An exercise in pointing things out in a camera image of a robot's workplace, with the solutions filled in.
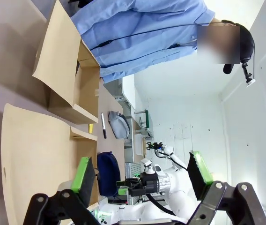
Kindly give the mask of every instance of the blue shirt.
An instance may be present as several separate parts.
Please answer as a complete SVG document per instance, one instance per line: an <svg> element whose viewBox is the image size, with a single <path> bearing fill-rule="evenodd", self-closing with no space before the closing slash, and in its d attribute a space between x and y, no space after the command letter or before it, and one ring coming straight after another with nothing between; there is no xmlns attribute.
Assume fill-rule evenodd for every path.
<svg viewBox="0 0 266 225"><path fill-rule="evenodd" d="M93 0L71 19L89 49L108 40L166 28L92 50L107 83L193 53L195 24L209 23L214 15L203 0ZM184 24L190 25L168 28ZM194 44L168 49L176 43Z"/></svg>

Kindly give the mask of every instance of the open cardboard box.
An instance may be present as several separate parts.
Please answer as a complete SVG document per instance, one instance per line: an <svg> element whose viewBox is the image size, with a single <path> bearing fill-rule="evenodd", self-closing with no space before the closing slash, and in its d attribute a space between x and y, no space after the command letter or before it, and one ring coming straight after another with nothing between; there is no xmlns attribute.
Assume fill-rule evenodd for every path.
<svg viewBox="0 0 266 225"><path fill-rule="evenodd" d="M52 90L50 112L75 124L98 122L100 66L59 0L41 40L33 76Z"/></svg>
<svg viewBox="0 0 266 225"><path fill-rule="evenodd" d="M1 164L9 224L22 225L31 197L53 196L72 180L82 157L96 163L97 137L51 116L6 104L2 122ZM90 205L98 202L97 180Z"/></svg>

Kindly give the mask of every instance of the navy blue bag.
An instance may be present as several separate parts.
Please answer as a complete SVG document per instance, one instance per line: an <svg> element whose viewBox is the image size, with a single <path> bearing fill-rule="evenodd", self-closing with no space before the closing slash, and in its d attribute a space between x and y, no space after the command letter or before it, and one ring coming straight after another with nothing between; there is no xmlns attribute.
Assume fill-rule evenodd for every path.
<svg viewBox="0 0 266 225"><path fill-rule="evenodd" d="M102 196L116 196L118 188L116 182L120 181L118 162L112 152L102 152L97 155L99 170L99 192Z"/></svg>

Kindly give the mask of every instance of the gray pouch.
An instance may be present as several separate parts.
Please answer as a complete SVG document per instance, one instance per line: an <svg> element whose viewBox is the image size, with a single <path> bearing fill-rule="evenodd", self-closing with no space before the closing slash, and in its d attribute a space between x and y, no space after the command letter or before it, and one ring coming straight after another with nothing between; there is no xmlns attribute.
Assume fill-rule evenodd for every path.
<svg viewBox="0 0 266 225"><path fill-rule="evenodd" d="M110 111L108 121L116 138L121 139L129 136L130 126L123 114Z"/></svg>

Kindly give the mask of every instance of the bolt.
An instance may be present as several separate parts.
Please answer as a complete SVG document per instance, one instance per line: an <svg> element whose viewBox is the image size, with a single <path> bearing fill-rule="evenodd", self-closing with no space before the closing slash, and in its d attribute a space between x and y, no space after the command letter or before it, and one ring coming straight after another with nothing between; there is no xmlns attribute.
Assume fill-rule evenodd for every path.
<svg viewBox="0 0 266 225"><path fill-rule="evenodd" d="M40 203L42 203L42 202L44 201L44 198L43 198L43 197L39 197L37 200L38 200Z"/></svg>
<svg viewBox="0 0 266 225"><path fill-rule="evenodd" d="M215 185L218 189L221 189L222 188L222 184L221 183L216 183Z"/></svg>
<svg viewBox="0 0 266 225"><path fill-rule="evenodd" d="M243 191L246 191L246 190L247 190L247 186L246 186L245 184L243 184L243 185L241 185L241 189L242 189Z"/></svg>
<svg viewBox="0 0 266 225"><path fill-rule="evenodd" d="M65 197L65 198L68 198L68 197L69 197L69 193L68 193L68 192L63 193L62 195L63 195L63 197Z"/></svg>

